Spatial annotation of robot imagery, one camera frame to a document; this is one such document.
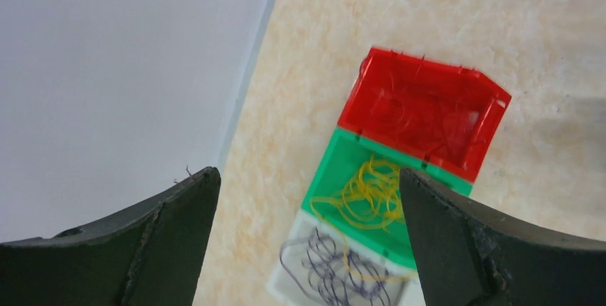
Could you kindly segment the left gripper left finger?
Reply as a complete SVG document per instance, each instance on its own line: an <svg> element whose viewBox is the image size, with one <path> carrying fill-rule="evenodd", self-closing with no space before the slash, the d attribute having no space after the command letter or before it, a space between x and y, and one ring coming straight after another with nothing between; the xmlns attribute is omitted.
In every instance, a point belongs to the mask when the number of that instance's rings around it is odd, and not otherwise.
<svg viewBox="0 0 606 306"><path fill-rule="evenodd" d="M107 217L1 244L3 305L191 305L222 179L206 167Z"/></svg>

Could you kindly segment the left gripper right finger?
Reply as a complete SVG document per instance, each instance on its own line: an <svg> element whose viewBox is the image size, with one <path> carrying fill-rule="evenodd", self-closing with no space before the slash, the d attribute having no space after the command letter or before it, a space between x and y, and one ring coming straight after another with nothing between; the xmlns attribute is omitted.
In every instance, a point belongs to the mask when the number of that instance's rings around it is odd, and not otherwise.
<svg viewBox="0 0 606 306"><path fill-rule="evenodd" d="M605 243L520 220L415 169L404 218L427 305L603 305Z"/></svg>

